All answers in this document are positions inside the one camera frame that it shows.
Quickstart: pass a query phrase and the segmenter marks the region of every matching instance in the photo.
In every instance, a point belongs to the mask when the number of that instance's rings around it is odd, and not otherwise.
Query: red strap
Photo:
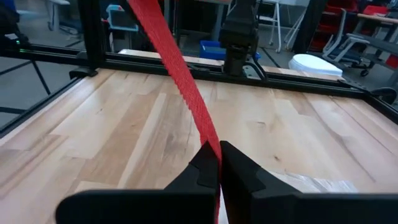
[[[201,143],[204,144],[206,141],[210,143],[218,158],[219,167],[221,167],[221,148],[216,129],[198,87],[163,18],[157,0],[129,0],[129,4],[191,110],[193,120],[200,133]],[[219,208],[220,199],[217,201],[216,219]]]

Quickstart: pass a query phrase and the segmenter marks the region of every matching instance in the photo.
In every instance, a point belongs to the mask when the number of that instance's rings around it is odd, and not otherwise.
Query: butcher block tabletop
[[[98,70],[0,140],[0,223],[85,189],[162,189],[200,148],[170,77]],[[221,140],[269,171],[398,192],[398,126],[361,100],[196,80]]]

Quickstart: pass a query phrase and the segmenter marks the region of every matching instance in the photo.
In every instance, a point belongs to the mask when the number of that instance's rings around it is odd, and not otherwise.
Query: blue bin
[[[218,41],[202,40],[200,41],[200,57],[214,60],[225,60],[226,49],[221,48]],[[261,55],[256,52],[256,60],[260,59]]]

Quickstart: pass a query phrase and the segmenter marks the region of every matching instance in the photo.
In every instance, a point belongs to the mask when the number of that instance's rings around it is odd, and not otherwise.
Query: gray floor
[[[69,35],[52,32],[47,28],[47,11],[42,1],[37,0],[17,0],[17,8],[23,10],[33,10],[37,12],[36,19],[29,19],[20,22],[19,27],[22,33],[25,33],[30,41],[35,44],[44,44],[57,47],[65,47],[79,40],[79,37],[71,37]],[[282,40],[287,33],[287,29],[282,29]],[[259,48],[261,55],[259,60],[262,65],[288,68],[288,62],[293,57],[292,52],[284,50],[277,54],[275,48],[277,45],[277,35],[274,36],[274,45],[270,46],[269,37],[271,36],[271,28],[269,26],[261,26],[259,31]],[[192,34],[181,39],[181,48],[184,55],[199,56],[199,41],[203,35]],[[84,49],[84,43],[74,45],[73,48]],[[0,57],[0,71],[6,70],[18,64],[24,63],[25,60]],[[69,80],[68,73],[75,66],[59,65],[55,63],[38,62],[40,71],[50,90],[54,91],[60,88]],[[387,83],[392,71],[376,65],[367,77],[359,76],[360,70],[347,69],[344,77],[357,81],[370,88],[388,86]],[[46,96],[46,92],[33,68],[26,65],[7,74],[0,76],[0,106],[27,109],[36,104]],[[0,113],[0,126],[10,122],[15,118],[15,114]]]

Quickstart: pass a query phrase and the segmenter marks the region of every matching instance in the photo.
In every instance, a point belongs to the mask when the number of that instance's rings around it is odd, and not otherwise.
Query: white lid
[[[303,71],[321,73],[327,75],[341,76],[343,71],[324,59],[308,54],[298,54],[293,56],[293,63],[296,63]]]

